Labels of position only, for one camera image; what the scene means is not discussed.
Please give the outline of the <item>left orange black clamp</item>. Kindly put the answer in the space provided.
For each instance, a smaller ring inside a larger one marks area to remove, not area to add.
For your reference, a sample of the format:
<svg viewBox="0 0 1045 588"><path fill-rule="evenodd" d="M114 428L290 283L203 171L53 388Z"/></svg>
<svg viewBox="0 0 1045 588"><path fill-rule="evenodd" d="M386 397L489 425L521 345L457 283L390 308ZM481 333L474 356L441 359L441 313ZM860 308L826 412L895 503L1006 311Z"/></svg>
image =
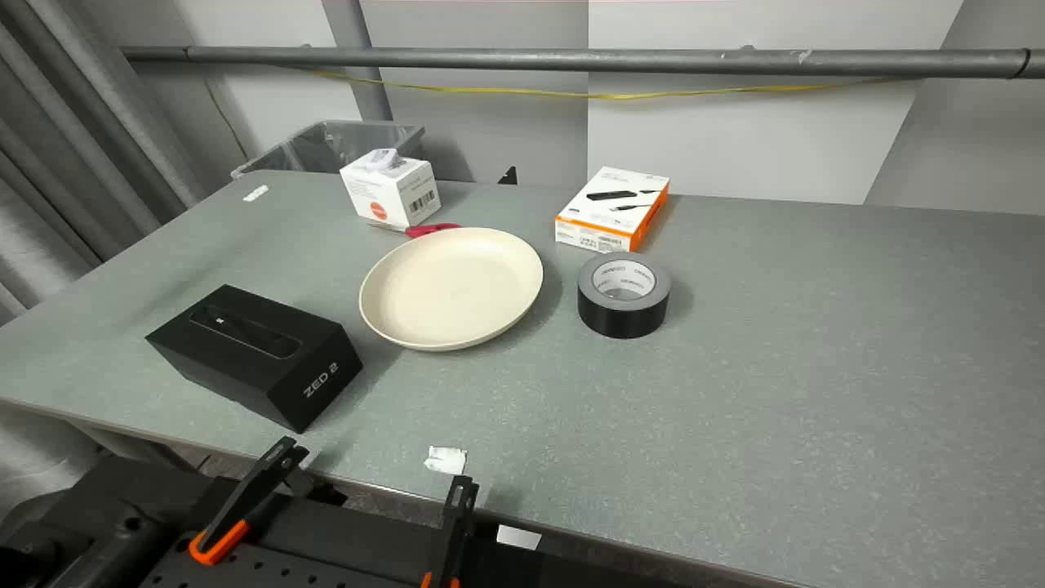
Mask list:
<svg viewBox="0 0 1045 588"><path fill-rule="evenodd" d="M295 437L273 440L251 469L235 484L218 512L190 539L186 555L216 569L224 563L251 531L261 507L276 494L276 488L297 469L308 446Z"/></svg>

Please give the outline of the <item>white label on base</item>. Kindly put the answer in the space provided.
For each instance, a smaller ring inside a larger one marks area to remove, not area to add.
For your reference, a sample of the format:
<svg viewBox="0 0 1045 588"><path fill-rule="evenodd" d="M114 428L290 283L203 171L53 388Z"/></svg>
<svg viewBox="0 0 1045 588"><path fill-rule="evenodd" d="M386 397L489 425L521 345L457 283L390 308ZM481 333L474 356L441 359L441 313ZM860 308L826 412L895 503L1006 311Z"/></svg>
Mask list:
<svg viewBox="0 0 1045 588"><path fill-rule="evenodd" d="M538 542L541 542L541 531L518 529L518 525L495 525L495 542L498 542L498 544L511 544L511 550L536 551Z"/></svg>

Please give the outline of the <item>red object behind plate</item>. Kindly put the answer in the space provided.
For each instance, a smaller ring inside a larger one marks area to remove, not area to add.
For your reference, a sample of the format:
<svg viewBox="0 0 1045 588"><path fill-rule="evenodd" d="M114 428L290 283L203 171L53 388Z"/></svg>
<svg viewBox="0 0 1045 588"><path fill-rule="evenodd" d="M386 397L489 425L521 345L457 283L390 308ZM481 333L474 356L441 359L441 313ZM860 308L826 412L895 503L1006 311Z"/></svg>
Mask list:
<svg viewBox="0 0 1045 588"><path fill-rule="evenodd" d="M461 226L457 226L457 221L424 221L424 226L405 229L405 236L407 236L407 239L424 239L424 236L450 231L450 229L461 229Z"/></svg>

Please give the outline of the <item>black rectangular box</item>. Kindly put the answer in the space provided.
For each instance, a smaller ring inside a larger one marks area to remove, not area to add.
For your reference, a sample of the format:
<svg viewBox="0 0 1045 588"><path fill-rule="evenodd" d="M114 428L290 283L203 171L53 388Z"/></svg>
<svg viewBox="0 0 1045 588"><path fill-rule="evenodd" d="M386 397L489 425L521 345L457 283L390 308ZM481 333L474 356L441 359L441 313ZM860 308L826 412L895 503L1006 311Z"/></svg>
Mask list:
<svg viewBox="0 0 1045 588"><path fill-rule="evenodd" d="M290 432L308 432L362 371L341 324L233 283L161 324L147 342L184 379Z"/></svg>

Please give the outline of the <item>black masking tape roll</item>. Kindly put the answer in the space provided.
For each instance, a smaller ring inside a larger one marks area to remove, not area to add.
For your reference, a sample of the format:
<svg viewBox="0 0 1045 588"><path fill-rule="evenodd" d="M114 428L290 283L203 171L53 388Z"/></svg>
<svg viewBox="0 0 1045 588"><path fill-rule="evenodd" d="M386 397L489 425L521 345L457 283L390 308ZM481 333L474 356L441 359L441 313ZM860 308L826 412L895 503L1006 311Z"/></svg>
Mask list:
<svg viewBox="0 0 1045 588"><path fill-rule="evenodd" d="M578 273L578 316L587 329L637 339L662 326L673 276L627 250L599 256Z"/></svg>

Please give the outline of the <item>orange and white box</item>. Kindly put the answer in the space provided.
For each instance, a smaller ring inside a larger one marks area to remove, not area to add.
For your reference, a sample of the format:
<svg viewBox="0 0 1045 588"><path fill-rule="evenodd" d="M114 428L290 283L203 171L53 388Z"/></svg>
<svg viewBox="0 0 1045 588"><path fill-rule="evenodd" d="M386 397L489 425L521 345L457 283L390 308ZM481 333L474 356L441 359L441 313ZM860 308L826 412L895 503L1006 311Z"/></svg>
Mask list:
<svg viewBox="0 0 1045 588"><path fill-rule="evenodd" d="M585 250L639 250L668 199L668 178L600 167L552 218L557 244Z"/></svg>

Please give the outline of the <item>white cube box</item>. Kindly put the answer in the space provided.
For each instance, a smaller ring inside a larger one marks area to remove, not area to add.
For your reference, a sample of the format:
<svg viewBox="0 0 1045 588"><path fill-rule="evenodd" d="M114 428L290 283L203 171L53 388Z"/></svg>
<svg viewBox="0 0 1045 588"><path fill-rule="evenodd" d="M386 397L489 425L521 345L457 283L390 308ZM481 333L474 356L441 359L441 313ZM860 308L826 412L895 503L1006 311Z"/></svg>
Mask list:
<svg viewBox="0 0 1045 588"><path fill-rule="evenodd" d="M433 167L401 155L395 146L376 146L341 171L358 218L405 231L441 209Z"/></svg>

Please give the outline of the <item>orange black clamp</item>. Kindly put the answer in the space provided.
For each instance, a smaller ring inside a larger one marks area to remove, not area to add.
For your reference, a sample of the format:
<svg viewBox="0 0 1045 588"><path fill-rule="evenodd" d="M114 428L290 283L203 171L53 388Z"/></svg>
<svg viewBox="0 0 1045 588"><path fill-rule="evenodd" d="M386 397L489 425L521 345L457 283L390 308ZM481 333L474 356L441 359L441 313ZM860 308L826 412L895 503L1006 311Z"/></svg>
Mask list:
<svg viewBox="0 0 1045 588"><path fill-rule="evenodd" d="M462 551L474 531L474 503L481 484L457 472L441 507L441 525L427 551L427 569L419 588L461 588Z"/></svg>
<svg viewBox="0 0 1045 588"><path fill-rule="evenodd" d="M308 446L295 437L273 440L251 469L235 484L218 512L190 539L186 555L216 569L224 563L251 531L261 507L276 494L276 488L297 469Z"/></svg>

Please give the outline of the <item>grey metal pipe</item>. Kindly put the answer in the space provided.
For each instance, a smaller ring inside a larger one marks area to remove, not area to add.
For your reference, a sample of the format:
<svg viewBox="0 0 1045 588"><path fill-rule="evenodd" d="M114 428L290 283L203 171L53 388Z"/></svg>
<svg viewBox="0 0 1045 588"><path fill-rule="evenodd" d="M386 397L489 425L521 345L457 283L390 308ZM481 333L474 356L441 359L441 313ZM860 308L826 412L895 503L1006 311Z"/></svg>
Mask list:
<svg viewBox="0 0 1045 588"><path fill-rule="evenodd" d="M308 49L123 44L129 61L799 79L1045 79L1045 49Z"/></svg>

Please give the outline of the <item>right orange black clamp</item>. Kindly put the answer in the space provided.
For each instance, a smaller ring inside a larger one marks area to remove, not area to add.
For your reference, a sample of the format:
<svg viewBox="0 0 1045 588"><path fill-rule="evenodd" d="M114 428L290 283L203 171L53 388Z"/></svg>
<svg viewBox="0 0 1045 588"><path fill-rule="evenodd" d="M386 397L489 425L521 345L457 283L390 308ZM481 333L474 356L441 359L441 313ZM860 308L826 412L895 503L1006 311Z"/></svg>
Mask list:
<svg viewBox="0 0 1045 588"><path fill-rule="evenodd" d="M461 588L462 551L474 531L474 503L481 484L457 472L441 507L441 525L427 551L427 569L419 588Z"/></svg>

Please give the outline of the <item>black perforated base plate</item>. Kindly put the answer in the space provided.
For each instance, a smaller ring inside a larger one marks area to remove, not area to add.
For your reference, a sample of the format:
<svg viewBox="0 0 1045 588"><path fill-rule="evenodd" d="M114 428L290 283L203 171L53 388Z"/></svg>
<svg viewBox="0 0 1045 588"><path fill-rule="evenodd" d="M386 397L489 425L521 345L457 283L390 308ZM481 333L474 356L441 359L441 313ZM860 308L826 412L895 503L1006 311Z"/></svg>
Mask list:
<svg viewBox="0 0 1045 588"><path fill-rule="evenodd" d="M196 564L186 542L222 503L222 494L203 495L186 517L186 531L137 588L422 588L432 569L433 525L290 495L276 495L258 529L216 569ZM461 588L662 588L610 564L516 550L495 531L489 517L478 522Z"/></svg>

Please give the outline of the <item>white round plate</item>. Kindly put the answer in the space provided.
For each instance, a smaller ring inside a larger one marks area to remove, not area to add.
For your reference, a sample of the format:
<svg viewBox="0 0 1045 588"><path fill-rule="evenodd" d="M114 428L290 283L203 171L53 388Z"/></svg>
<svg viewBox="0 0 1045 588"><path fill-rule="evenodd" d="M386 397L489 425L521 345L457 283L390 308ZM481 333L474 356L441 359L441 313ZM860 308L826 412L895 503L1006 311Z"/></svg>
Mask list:
<svg viewBox="0 0 1045 588"><path fill-rule="evenodd" d="M516 326L541 294L538 250L504 229L448 229L382 256L362 276L362 324L419 353L454 353Z"/></svg>

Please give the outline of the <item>white sticker near clamp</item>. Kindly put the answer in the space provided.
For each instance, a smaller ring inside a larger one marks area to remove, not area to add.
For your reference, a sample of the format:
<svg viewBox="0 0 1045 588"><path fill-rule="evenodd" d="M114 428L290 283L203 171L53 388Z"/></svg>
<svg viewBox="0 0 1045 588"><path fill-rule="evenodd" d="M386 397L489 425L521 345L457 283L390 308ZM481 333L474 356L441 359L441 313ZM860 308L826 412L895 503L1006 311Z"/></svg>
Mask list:
<svg viewBox="0 0 1045 588"><path fill-rule="evenodd" d="M424 467L433 472L462 472L468 452L462 446L427 446Z"/></svg>

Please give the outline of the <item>small black object at wall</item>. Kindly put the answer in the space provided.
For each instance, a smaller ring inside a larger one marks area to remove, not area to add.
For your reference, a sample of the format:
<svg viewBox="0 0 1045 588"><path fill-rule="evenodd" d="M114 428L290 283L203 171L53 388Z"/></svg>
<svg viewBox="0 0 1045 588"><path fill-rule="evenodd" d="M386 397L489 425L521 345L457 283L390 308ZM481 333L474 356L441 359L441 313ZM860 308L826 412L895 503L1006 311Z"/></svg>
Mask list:
<svg viewBox="0 0 1045 588"><path fill-rule="evenodd" d="M498 186L516 186L516 184L518 184L518 167L506 167L495 184L498 184Z"/></svg>

